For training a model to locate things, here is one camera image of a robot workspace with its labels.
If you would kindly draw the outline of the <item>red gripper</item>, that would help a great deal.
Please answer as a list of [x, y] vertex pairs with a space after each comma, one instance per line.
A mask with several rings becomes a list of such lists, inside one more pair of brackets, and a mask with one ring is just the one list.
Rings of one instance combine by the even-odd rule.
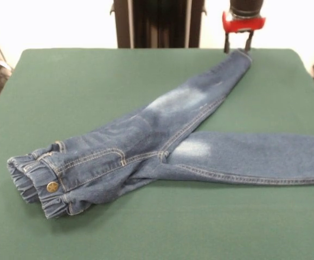
[[266, 18], [261, 16], [256, 17], [239, 17], [235, 16], [231, 12], [223, 12], [222, 13], [222, 25], [225, 31], [225, 45], [224, 45], [224, 53], [229, 53], [230, 50], [230, 42], [229, 42], [229, 34], [230, 33], [241, 33], [250, 31], [248, 38], [246, 40], [245, 52], [249, 52], [251, 50], [252, 38], [255, 30], [260, 30], [265, 25]]

